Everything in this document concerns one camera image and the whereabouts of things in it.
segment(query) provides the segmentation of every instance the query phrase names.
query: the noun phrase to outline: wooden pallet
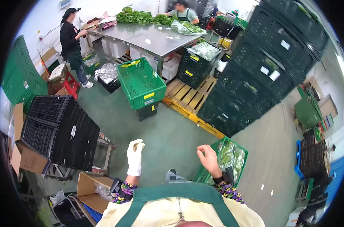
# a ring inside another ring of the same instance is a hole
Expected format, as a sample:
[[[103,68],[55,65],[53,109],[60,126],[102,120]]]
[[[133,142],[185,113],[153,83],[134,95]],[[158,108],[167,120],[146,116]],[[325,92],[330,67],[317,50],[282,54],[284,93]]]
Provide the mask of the wooden pallet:
[[[210,94],[215,84],[216,79],[214,77],[209,77],[197,90],[195,90],[179,79],[175,79],[167,86],[166,95],[162,101],[169,107],[181,113],[183,116],[192,120],[199,127],[202,127],[209,133],[221,139],[224,138],[224,134],[197,117],[197,112],[206,101],[207,96]]]

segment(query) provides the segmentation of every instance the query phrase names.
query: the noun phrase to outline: white storage bin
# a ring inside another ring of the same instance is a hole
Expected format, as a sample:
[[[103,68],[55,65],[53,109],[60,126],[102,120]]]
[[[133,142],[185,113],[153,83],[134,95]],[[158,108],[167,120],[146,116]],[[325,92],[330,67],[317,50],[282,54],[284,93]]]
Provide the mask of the white storage bin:
[[[106,47],[106,40],[102,39],[102,46],[104,53],[108,55],[108,48]],[[111,54],[113,57],[120,58],[125,55],[129,49],[129,46],[119,41],[110,42]]]
[[[142,57],[145,57],[149,64],[152,66],[152,68],[157,71],[157,64],[158,64],[158,59],[148,53],[142,54]],[[170,59],[168,57],[164,58],[164,63],[163,63],[163,70],[162,70],[162,77],[172,80],[176,75],[178,71],[178,66],[180,65],[181,61],[181,55],[178,53],[175,53]]]
[[[133,60],[142,58],[142,54],[147,55],[147,52],[144,52],[144,51],[141,51],[138,49],[134,49],[131,46],[129,46],[129,52],[130,52],[130,58]]]

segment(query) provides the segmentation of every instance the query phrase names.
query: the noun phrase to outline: hand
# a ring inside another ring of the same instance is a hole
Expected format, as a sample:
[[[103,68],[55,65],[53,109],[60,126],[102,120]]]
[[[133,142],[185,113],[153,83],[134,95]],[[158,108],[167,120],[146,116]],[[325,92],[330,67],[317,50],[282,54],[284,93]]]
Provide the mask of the hand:
[[[200,158],[202,166],[209,171],[213,178],[222,177],[222,171],[217,164],[217,156],[210,145],[201,145],[197,148],[197,156]]]
[[[142,142],[142,139],[137,139],[129,143],[127,150],[129,176],[140,176],[142,173],[142,149],[144,148]]]

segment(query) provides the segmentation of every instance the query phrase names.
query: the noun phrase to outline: gloved hand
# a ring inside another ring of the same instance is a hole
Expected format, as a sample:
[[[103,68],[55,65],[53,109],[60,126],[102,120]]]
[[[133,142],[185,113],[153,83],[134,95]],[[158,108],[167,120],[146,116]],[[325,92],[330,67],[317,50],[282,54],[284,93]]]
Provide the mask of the gloved hand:
[[[144,148],[142,142],[142,139],[137,139],[129,143],[127,150],[129,176],[140,176],[142,173],[142,149]]]

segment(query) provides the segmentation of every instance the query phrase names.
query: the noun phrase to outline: black cap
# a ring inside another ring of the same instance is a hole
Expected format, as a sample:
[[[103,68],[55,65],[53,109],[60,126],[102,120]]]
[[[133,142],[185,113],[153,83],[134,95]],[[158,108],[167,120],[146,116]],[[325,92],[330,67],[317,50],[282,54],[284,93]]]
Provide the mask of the black cap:
[[[67,18],[69,17],[69,15],[75,11],[79,11],[81,8],[68,8],[65,12],[65,14],[62,16],[62,22],[65,22],[67,20]]]

